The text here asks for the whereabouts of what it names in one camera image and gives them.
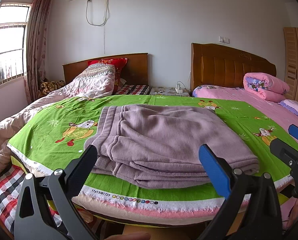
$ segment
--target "wooden bed frame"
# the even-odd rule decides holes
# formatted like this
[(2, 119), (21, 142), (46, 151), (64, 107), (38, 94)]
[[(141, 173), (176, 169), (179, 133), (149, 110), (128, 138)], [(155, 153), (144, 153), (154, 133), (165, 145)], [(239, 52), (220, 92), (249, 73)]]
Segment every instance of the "wooden bed frame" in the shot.
[(219, 44), (191, 44), (190, 91), (200, 85), (243, 87), (249, 72), (276, 76), (276, 66), (265, 58)]
[(98, 57), (63, 65), (65, 82), (66, 84), (69, 84), (76, 76), (81, 74), (88, 67), (89, 60), (123, 57), (126, 57), (128, 59), (128, 63), (122, 69), (120, 77), (125, 79), (127, 81), (127, 84), (148, 85), (148, 53)]

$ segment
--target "wardrobe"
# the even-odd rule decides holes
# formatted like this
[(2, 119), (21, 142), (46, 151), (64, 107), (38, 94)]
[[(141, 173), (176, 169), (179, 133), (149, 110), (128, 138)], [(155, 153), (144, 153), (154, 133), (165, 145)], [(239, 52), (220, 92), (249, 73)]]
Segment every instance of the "wardrobe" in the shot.
[(298, 101), (298, 28), (285, 27), (286, 39), (286, 78), (290, 91), (285, 96), (287, 99)]

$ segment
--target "curtain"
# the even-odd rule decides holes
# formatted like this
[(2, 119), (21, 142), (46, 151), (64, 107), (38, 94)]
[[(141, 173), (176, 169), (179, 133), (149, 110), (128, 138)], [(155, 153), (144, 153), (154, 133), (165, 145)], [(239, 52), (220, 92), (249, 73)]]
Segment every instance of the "curtain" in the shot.
[(24, 83), (29, 104), (39, 99), (39, 89), (45, 79), (46, 32), (51, 1), (33, 0), (28, 21)]

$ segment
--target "floral red pillowcase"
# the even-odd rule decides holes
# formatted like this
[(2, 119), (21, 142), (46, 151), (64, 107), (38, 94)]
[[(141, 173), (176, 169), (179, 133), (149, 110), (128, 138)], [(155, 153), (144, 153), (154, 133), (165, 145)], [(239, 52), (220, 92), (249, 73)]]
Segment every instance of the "floral red pillowcase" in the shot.
[(89, 60), (88, 61), (88, 66), (92, 64), (97, 64), (97, 63), (103, 63), (103, 64), (110, 64), (114, 65), (116, 69), (116, 74), (115, 74), (115, 81), (114, 81), (114, 89), (113, 89), (113, 95), (118, 91), (118, 87), (120, 84), (120, 74), (121, 70), (123, 67), (127, 64), (128, 59), (125, 58), (113, 58), (113, 59), (95, 59), (95, 60)]

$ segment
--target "person's finger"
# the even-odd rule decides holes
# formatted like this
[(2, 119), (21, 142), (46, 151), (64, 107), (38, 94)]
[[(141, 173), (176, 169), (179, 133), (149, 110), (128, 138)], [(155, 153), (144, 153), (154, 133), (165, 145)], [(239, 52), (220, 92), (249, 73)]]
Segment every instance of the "person's finger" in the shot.
[(128, 235), (115, 235), (105, 240), (150, 240), (151, 236), (148, 232), (135, 232)]

